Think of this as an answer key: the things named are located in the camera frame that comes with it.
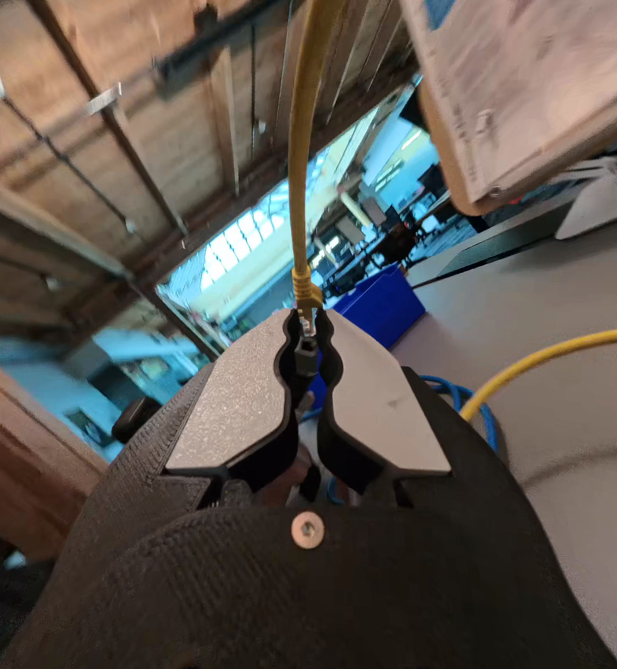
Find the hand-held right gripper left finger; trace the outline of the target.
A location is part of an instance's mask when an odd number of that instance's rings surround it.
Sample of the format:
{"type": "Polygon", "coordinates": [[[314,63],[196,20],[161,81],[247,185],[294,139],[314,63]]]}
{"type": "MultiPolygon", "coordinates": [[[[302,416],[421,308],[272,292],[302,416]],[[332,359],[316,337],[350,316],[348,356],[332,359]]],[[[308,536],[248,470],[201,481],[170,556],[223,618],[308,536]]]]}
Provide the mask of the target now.
{"type": "Polygon", "coordinates": [[[289,378],[299,338],[296,310],[283,308],[213,364],[165,472],[242,480],[253,492],[286,472],[298,451],[289,378]]]}

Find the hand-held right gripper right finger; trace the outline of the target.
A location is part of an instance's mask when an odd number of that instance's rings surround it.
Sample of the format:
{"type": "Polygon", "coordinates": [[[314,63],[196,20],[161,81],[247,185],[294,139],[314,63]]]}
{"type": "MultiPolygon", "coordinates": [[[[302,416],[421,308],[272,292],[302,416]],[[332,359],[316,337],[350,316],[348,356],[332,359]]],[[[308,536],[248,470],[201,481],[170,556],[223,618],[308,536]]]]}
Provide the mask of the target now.
{"type": "Polygon", "coordinates": [[[334,309],[316,316],[327,386],[317,428],[320,460],[357,494],[380,477],[447,477],[452,467],[400,364],[334,309]]]}

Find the black network adapter box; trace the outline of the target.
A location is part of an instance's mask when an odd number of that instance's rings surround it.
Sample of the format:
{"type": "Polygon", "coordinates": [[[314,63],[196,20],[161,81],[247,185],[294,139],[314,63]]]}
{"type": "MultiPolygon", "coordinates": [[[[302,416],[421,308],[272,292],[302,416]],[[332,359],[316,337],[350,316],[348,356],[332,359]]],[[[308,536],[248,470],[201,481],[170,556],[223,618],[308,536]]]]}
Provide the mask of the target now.
{"type": "Polygon", "coordinates": [[[320,351],[317,339],[301,335],[294,356],[296,392],[303,395],[319,374],[320,351]]]}

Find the blue plastic bin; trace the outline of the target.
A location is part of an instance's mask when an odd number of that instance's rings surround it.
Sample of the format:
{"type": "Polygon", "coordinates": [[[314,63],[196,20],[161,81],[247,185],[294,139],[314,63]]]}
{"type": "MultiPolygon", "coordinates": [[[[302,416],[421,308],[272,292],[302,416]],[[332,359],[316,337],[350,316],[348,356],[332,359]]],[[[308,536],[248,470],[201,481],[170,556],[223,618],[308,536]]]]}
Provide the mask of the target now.
{"type": "Polygon", "coordinates": [[[346,391],[369,395],[382,390],[387,399],[400,397],[401,371],[389,352],[426,309],[399,266],[388,267],[360,281],[334,307],[317,318],[319,350],[328,345],[327,374],[311,386],[313,409],[327,399],[343,408],[346,391]]]}

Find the dark round object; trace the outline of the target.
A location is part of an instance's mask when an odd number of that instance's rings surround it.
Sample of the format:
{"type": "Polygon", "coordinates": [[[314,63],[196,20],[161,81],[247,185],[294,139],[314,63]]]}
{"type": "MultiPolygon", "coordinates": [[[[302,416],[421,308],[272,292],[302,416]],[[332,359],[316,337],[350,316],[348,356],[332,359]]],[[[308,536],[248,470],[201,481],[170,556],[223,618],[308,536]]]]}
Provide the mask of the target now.
{"type": "Polygon", "coordinates": [[[112,426],[113,439],[127,444],[161,408],[162,405],[156,399],[145,395],[131,401],[112,426]]]}

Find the dark desk edge rail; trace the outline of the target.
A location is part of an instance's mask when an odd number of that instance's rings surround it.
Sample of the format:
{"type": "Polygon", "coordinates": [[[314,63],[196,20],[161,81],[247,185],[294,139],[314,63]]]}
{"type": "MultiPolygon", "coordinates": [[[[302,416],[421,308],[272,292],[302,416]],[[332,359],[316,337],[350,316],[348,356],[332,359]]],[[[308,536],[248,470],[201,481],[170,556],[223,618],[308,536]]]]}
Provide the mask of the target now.
{"type": "Polygon", "coordinates": [[[412,279],[408,274],[407,280],[412,289],[420,289],[489,263],[504,260],[549,241],[554,238],[573,204],[573,201],[568,201],[562,205],[554,205],[534,216],[523,215],[521,223],[497,233],[492,238],[462,249],[438,270],[424,274],[422,279],[412,279]]]}

